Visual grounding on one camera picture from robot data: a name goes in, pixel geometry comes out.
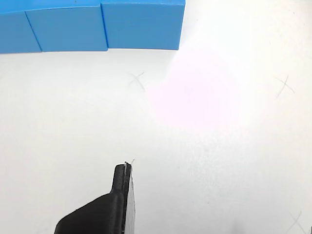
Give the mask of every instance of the pencil x mark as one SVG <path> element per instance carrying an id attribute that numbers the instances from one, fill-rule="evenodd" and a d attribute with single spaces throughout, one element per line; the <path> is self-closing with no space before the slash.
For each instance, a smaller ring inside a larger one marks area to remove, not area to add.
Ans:
<path id="1" fill-rule="evenodd" d="M 298 220 L 299 220 L 299 218 L 300 218 L 300 216 L 301 216 L 301 211 L 300 211 L 300 213 L 299 213 L 299 215 L 298 215 L 298 217 L 297 218 L 294 218 L 294 216 L 291 214 L 291 213 L 289 213 L 289 215 L 292 217 L 292 219 L 294 220 L 294 223 L 288 228 L 288 230 L 285 232 L 285 234 L 287 234 L 293 227 L 294 227 L 294 225 L 298 225 L 299 226 L 299 228 L 302 230 L 302 232 L 304 233 L 304 234 L 306 234 L 306 232 L 304 231 L 304 229 L 302 228 L 302 226 L 300 225 L 300 223 L 298 222 Z"/>
<path id="2" fill-rule="evenodd" d="M 133 75 L 132 73 L 130 73 L 133 77 L 134 77 L 134 80 L 132 80 L 130 83 L 129 83 L 129 85 L 131 85 L 132 83 L 133 83 L 133 81 L 137 81 L 137 83 L 141 86 L 141 88 L 145 91 L 145 88 L 144 88 L 144 86 L 143 86 L 143 84 L 140 82 L 140 80 L 138 79 L 141 75 L 143 75 L 144 74 L 144 72 L 142 72 L 140 75 L 138 75 L 138 76 L 135 76 L 135 75 Z"/>
<path id="3" fill-rule="evenodd" d="M 277 79 L 278 81 L 280 81 L 280 82 L 282 82 L 282 83 L 284 84 L 283 87 L 282 87 L 282 89 L 281 89 L 281 91 L 279 91 L 278 95 L 276 96 L 276 99 L 278 99 L 278 97 L 281 95 L 281 93 L 282 93 L 282 91 L 284 90 L 285 86 L 287 86 L 293 93 L 295 93 L 294 90 L 287 84 L 288 75 L 287 75 L 287 78 L 286 78 L 285 82 L 282 81 L 281 79 L 277 78 L 277 77 L 274 77 L 274 78 Z"/>

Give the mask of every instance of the blue block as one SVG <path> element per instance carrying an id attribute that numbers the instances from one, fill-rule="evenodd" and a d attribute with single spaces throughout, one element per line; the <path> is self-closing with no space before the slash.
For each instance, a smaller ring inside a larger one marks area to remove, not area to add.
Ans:
<path id="1" fill-rule="evenodd" d="M 100 5 L 26 14 L 43 51 L 107 51 Z"/>
<path id="2" fill-rule="evenodd" d="M 102 0 L 109 48 L 178 50 L 185 0 Z"/>
<path id="3" fill-rule="evenodd" d="M 21 10 L 23 3 L 0 0 L 0 53 L 41 52 L 27 16 Z"/>

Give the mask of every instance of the blue cube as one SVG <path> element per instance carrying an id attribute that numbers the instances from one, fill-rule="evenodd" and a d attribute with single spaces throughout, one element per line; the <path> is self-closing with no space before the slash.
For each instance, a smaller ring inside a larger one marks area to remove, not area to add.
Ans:
<path id="1" fill-rule="evenodd" d="M 109 48 L 178 50 L 185 0 L 102 0 Z"/>
<path id="2" fill-rule="evenodd" d="M 107 50 L 100 0 L 31 2 L 26 14 L 43 51 Z"/>
<path id="3" fill-rule="evenodd" d="M 41 52 L 19 0 L 0 0 L 0 53 Z"/>

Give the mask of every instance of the blue foam block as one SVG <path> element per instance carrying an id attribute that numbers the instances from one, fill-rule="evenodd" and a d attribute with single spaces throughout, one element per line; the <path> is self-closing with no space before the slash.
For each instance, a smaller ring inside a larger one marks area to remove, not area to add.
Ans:
<path id="1" fill-rule="evenodd" d="M 26 11 L 43 51 L 106 51 L 100 0 L 38 0 Z"/>
<path id="2" fill-rule="evenodd" d="M 102 0 L 109 48 L 178 50 L 185 0 Z"/>
<path id="3" fill-rule="evenodd" d="M 0 0 L 0 53 L 41 52 L 20 0 Z"/>

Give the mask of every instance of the white surface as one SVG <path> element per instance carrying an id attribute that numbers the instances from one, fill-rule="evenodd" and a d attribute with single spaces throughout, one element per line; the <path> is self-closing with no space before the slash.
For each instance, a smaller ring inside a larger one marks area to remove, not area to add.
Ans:
<path id="1" fill-rule="evenodd" d="M 311 88 L 309 0 L 189 0 L 177 52 L 0 55 L 0 233 L 134 158 L 136 234 L 310 233 Z"/>

